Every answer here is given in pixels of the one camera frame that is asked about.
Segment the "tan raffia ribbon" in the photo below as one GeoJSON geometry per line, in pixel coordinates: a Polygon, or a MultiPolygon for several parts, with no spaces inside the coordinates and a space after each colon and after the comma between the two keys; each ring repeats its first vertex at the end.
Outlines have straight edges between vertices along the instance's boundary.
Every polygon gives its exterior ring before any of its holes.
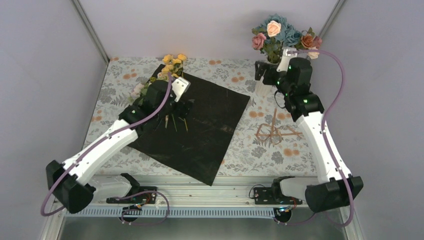
{"type": "Polygon", "coordinates": [[[259,125],[254,136],[260,143],[269,141],[271,145],[278,145],[283,142],[284,137],[296,136],[302,138],[303,133],[295,130],[289,125],[276,126],[278,110],[274,109],[271,124],[262,123],[259,125]]]}

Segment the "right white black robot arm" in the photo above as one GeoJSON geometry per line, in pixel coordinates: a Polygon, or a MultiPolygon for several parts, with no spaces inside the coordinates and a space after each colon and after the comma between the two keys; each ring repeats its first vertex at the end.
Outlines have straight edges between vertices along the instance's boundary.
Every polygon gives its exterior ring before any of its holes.
{"type": "Polygon", "coordinates": [[[308,59],[284,57],[278,65],[256,61],[254,78],[275,86],[283,94],[284,107],[303,133],[316,166],[316,177],[276,178],[271,198],[282,204],[293,197],[305,201],[314,213],[320,213],[353,207],[364,183],[360,176],[352,175],[335,146],[321,100],[310,90],[312,73],[308,59]]]}

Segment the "blue rose stem bunch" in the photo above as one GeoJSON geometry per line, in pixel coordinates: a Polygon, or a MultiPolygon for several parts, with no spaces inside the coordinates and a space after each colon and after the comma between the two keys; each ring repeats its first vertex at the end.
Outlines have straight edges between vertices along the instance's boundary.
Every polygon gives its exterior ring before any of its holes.
{"type": "Polygon", "coordinates": [[[258,26],[264,25],[267,21],[270,21],[270,20],[280,21],[282,24],[282,33],[279,38],[281,40],[281,50],[279,53],[280,60],[281,60],[282,48],[294,47],[301,38],[301,32],[298,31],[293,25],[289,24],[285,17],[282,17],[278,14],[269,15],[268,18],[264,20],[264,22],[260,23],[258,26]]]}

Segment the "pink orange rose stem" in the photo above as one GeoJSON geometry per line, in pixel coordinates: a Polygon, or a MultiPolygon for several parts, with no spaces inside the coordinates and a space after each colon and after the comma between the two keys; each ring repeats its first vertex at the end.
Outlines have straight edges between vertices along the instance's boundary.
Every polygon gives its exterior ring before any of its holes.
{"type": "Polygon", "coordinates": [[[301,32],[300,40],[295,45],[297,50],[318,50],[321,48],[323,40],[315,34],[310,27],[308,30],[301,32]]]}

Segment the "colourful artificial flower bouquet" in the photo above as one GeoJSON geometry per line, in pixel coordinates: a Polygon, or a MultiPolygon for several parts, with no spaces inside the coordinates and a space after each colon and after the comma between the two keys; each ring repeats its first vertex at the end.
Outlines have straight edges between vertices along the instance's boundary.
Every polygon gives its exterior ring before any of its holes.
{"type": "MultiPolygon", "coordinates": [[[[173,83],[175,79],[176,78],[172,77],[171,83],[173,83]]],[[[166,96],[167,89],[167,81],[156,80],[149,85],[141,100],[135,104],[135,109],[132,110],[132,114],[138,115],[136,117],[136,121],[139,121],[151,115],[154,111],[156,111],[156,109],[158,109],[162,101],[166,100],[163,107],[155,116],[134,128],[139,136],[144,133],[156,130],[161,122],[164,122],[164,125],[167,127],[169,119],[173,120],[175,118],[179,118],[171,114],[171,111],[174,109],[176,104],[175,94],[172,91],[172,84],[168,96],[166,96]]]]}

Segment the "yellow rose stem bunch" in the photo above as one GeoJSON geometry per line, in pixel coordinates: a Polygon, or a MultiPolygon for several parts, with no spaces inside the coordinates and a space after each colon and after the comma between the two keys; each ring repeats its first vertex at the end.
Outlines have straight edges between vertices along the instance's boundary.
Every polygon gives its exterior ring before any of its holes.
{"type": "Polygon", "coordinates": [[[184,64],[187,60],[185,54],[178,54],[176,57],[172,54],[167,54],[163,57],[162,62],[165,64],[165,67],[161,70],[161,77],[167,79],[169,75],[174,78],[184,76],[184,64]]]}

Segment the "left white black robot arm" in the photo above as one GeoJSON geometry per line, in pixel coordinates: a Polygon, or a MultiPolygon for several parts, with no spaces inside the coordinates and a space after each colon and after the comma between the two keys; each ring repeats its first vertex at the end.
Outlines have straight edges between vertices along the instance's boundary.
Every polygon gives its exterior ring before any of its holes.
{"type": "Polygon", "coordinates": [[[108,198],[134,202],[139,197],[139,184],[129,174],[96,177],[95,173],[122,148],[152,132],[165,116],[184,109],[187,104],[181,97],[190,85],[182,77],[150,83],[141,104],[135,101],[128,105],[85,149],[62,163],[52,160],[46,166],[48,195],[71,214],[108,198]]]}

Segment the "pink peach rose stem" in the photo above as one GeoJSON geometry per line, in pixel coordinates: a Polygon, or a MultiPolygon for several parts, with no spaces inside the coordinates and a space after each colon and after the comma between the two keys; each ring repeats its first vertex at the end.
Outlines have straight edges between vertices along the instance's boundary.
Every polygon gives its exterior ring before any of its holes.
{"type": "Polygon", "coordinates": [[[269,20],[253,28],[251,32],[253,34],[251,47],[266,55],[268,62],[277,64],[281,58],[282,23],[278,20],[269,20]]]}

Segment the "black wrapping paper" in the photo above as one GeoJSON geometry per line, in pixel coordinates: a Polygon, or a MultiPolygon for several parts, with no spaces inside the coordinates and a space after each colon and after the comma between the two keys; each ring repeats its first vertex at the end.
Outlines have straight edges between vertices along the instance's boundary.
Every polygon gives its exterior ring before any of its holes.
{"type": "Polygon", "coordinates": [[[190,86],[181,100],[193,100],[188,115],[162,120],[129,147],[211,186],[250,97],[186,72],[183,77],[190,86]]]}

